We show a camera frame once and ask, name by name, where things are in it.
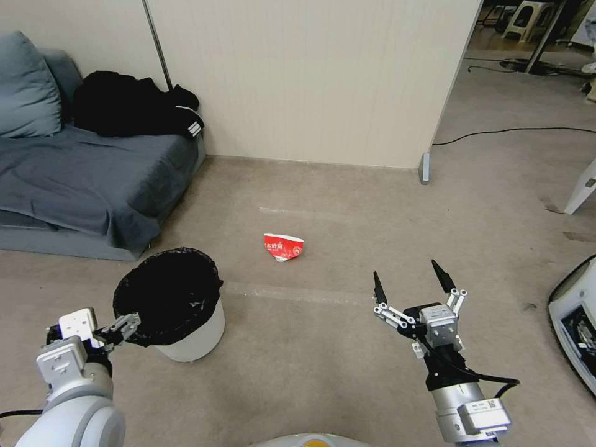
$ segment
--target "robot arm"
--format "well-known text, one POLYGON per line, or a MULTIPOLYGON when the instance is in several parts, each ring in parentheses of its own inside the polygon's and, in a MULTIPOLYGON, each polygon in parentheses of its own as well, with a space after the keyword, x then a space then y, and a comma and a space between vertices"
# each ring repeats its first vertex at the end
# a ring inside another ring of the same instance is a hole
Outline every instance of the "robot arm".
POLYGON ((374 272, 374 313, 401 335, 413 340, 412 349, 424 359, 428 369, 427 389, 436 404, 436 420, 445 442, 458 446, 496 446, 498 436, 507 432, 511 419, 500 396, 519 384, 516 379, 479 374, 466 366, 459 354, 464 345, 458 335, 459 311, 467 296, 455 288, 449 275, 433 260, 446 304, 432 303, 399 312, 387 303, 377 272, 374 272), (478 382, 487 380, 505 386, 492 399, 486 399, 478 382))
POLYGON ((60 317, 48 328, 37 366, 49 386, 42 416, 17 447, 121 447, 124 416, 112 402, 112 365, 108 354, 140 324, 124 315, 97 329, 92 308, 60 317))

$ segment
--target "plastic stool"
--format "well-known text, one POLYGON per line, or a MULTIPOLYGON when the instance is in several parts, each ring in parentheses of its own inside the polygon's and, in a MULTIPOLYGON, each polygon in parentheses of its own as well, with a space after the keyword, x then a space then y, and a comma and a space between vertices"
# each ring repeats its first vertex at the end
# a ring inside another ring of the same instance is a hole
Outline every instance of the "plastic stool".
POLYGON ((518 34, 520 42, 529 42, 544 34, 553 17, 553 11, 554 3, 524 0, 511 18, 503 38, 508 34, 518 34))

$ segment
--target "white bucket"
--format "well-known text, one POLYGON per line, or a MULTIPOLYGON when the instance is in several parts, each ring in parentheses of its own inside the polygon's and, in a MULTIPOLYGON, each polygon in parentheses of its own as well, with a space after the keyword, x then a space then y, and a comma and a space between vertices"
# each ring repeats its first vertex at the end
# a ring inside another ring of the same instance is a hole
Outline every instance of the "white bucket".
POLYGON ((222 299, 217 300, 215 311, 203 326, 172 345, 155 345, 175 361, 193 361, 209 354, 224 333, 225 318, 222 299))

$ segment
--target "red paper cup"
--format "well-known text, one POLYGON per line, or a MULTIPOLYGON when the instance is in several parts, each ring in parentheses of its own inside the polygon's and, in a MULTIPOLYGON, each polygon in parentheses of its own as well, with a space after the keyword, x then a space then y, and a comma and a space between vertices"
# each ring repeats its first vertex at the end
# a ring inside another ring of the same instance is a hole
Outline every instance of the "red paper cup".
POLYGON ((265 233, 265 248, 278 262, 295 258, 302 253, 304 241, 300 238, 286 235, 265 233))

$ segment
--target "gray cushion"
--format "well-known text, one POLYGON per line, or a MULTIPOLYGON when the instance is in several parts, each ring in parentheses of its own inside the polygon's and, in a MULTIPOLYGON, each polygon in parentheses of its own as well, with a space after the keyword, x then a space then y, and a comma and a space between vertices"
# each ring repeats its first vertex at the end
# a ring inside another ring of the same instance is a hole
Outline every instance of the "gray cushion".
POLYGON ((0 35, 0 137, 60 129, 60 92, 43 56, 20 31, 0 35))
POLYGON ((58 85, 58 90, 60 90, 62 119, 69 121, 72 115, 75 90, 83 83, 83 78, 66 52, 51 48, 38 49, 58 85))

